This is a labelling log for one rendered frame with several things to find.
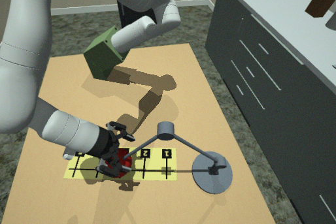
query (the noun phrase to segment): gray carpet floor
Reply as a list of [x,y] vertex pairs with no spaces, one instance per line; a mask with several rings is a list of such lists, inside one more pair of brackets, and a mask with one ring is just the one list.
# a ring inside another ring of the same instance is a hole
[[[181,25],[138,46],[189,43],[244,158],[276,223],[301,223],[275,173],[249,129],[238,106],[213,65],[205,41],[212,18],[208,6],[180,7]],[[82,54],[93,39],[112,26],[121,29],[118,12],[96,12],[52,17],[53,42],[50,57]],[[16,134],[0,134],[0,221],[6,208],[27,128]]]

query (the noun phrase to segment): white baseboard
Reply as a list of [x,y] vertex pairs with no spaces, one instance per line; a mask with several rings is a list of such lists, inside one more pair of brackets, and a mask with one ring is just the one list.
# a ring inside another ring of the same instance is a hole
[[[214,11],[214,4],[212,3],[211,0],[181,0],[181,1],[176,1],[176,3],[177,3],[177,7],[206,5],[212,11]],[[52,8],[51,9],[52,16],[90,13],[90,12],[104,12],[104,11],[118,11],[118,5],[94,5],[94,6],[85,6],[85,7]]]

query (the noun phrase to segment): cabinet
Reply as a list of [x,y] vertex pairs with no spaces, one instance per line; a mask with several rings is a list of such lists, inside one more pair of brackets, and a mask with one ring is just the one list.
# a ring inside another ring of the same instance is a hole
[[335,94],[238,0],[216,0],[205,48],[302,220],[329,223]]
[[129,24],[132,24],[134,21],[137,21],[139,18],[142,18],[143,16],[149,16],[151,19],[153,19],[154,22],[156,22],[155,14],[152,9],[149,9],[145,12],[136,12],[122,5],[120,2],[117,3],[122,28],[124,28]]

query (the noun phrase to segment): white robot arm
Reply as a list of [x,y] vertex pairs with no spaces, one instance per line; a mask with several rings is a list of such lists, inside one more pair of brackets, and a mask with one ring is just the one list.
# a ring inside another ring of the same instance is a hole
[[[38,97],[52,44],[51,0],[11,0],[0,44],[0,133],[34,129],[42,139],[101,158],[113,145],[112,131],[62,112]],[[114,34],[111,43],[126,52],[180,25],[174,0],[119,0],[137,11],[153,9],[157,24],[144,16]]]

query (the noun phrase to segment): red object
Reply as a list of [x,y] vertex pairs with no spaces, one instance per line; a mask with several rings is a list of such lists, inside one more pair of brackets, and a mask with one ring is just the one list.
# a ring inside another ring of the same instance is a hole
[[[122,159],[125,155],[127,155],[129,152],[127,149],[119,149],[118,151],[118,157],[119,157],[119,162],[125,166],[125,167],[131,167],[132,166],[132,158],[128,157],[127,159]],[[107,164],[107,166],[109,168],[112,168],[109,163],[107,161],[105,161],[105,163]],[[126,172],[119,172],[119,176],[117,177],[113,177],[113,178],[121,178],[122,176],[125,176],[127,173]]]

